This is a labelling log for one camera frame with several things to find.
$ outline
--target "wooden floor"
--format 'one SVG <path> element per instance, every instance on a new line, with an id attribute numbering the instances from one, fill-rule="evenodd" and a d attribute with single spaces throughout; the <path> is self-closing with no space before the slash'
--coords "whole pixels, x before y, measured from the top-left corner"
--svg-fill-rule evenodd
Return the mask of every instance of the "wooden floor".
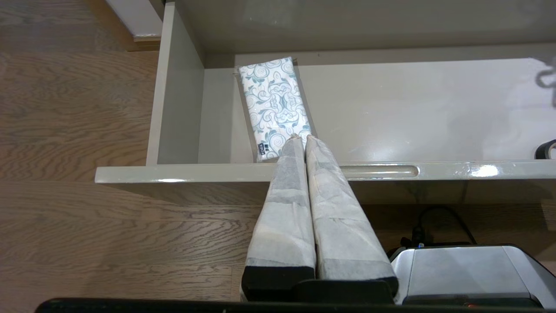
<path id="1" fill-rule="evenodd" d="M 92 183 L 144 165 L 157 52 L 125 52 L 81 0 L 0 1 L 0 312 L 52 297 L 238 300 L 260 207 L 180 207 Z M 383 246 L 420 208 L 366 209 Z M 460 207 L 479 243 L 556 268 L 556 208 Z M 431 213 L 440 241 L 465 240 Z"/>

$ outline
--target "black cable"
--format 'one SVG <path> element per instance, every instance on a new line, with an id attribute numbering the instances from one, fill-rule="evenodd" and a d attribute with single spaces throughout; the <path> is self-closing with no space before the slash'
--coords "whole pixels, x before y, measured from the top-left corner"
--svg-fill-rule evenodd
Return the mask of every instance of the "black cable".
<path id="1" fill-rule="evenodd" d="M 469 240 L 471 240 L 472 244 L 477 244 L 477 241 L 475 240 L 475 237 L 473 237 L 473 234 L 471 234 L 471 231 L 469 231 L 469 229 L 467 228 L 467 225 L 463 222 L 463 220 L 459 217 L 459 215 L 452 210 L 449 207 L 446 206 L 432 206 L 432 207 L 428 207 L 426 209 L 424 209 L 420 214 L 419 214 L 419 227 L 423 227 L 423 216 L 425 215 L 426 212 L 428 211 L 432 211 L 435 209 L 443 209 L 445 211 L 448 211 L 452 214 L 452 216 L 454 216 L 454 218 L 458 221 L 459 225 L 461 226 L 461 228 L 463 229 L 463 231 L 465 233 L 467 233 L 467 236 L 469 237 Z"/>

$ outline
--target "pocket tissue package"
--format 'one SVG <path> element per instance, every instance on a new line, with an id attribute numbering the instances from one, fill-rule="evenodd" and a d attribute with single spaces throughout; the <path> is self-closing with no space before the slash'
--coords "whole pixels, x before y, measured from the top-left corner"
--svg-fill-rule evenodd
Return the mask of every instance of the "pocket tissue package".
<path id="1" fill-rule="evenodd" d="M 291 57 L 237 69 L 255 135 L 257 162 L 278 158 L 294 134 L 301 137 L 305 147 L 311 126 Z"/>

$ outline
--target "white wall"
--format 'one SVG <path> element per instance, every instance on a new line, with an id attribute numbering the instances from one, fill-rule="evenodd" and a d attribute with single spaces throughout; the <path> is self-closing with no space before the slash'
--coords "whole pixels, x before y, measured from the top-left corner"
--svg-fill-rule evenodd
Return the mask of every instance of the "white wall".
<path id="1" fill-rule="evenodd" d="M 160 36 L 162 21 L 149 0 L 107 0 L 134 36 Z"/>

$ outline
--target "drawer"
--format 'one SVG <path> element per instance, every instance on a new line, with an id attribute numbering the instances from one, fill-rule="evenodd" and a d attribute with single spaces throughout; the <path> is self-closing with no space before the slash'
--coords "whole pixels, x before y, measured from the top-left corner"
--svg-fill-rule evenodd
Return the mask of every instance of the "drawer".
<path id="1" fill-rule="evenodd" d="M 553 2 L 380 4 L 167 1 L 146 166 L 98 168 L 96 183 L 263 203 L 274 165 L 254 163 L 233 73 L 291 55 L 314 132 L 362 203 L 552 200 L 556 162 L 533 155 L 556 137 Z"/>

